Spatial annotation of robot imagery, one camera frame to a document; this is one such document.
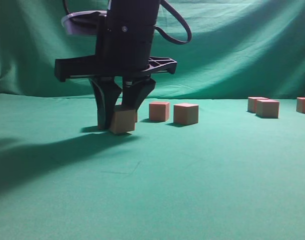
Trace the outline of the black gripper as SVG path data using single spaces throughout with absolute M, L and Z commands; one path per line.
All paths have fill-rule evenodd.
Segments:
M 150 55 L 155 31 L 168 41 L 175 41 L 156 26 L 160 6 L 177 15 L 164 0 L 109 1 L 106 16 L 98 16 L 95 53 L 55 60 L 54 75 L 61 82 L 92 77 L 89 82 L 97 118 L 104 121 L 104 130 L 111 126 L 121 92 L 121 104 L 137 111 L 155 89 L 156 81 L 149 75 L 176 71 L 175 60 Z M 123 77 L 122 89 L 115 83 L 115 76 Z

